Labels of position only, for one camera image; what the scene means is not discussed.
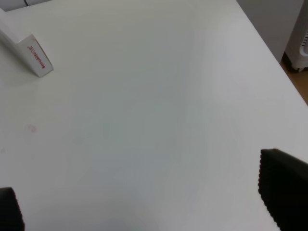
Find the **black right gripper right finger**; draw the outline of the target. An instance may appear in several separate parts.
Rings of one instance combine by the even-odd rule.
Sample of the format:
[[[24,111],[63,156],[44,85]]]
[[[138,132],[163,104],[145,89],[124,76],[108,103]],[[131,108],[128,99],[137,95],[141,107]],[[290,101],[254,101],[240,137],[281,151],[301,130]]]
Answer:
[[[308,164],[279,149],[262,149],[258,192],[282,231],[308,229]]]

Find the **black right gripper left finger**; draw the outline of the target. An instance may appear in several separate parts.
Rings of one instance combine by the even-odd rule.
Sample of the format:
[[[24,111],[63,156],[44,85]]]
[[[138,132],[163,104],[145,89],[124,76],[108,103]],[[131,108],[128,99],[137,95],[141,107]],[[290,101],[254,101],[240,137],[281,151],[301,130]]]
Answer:
[[[11,187],[0,189],[0,230],[25,230],[23,216],[15,192]]]

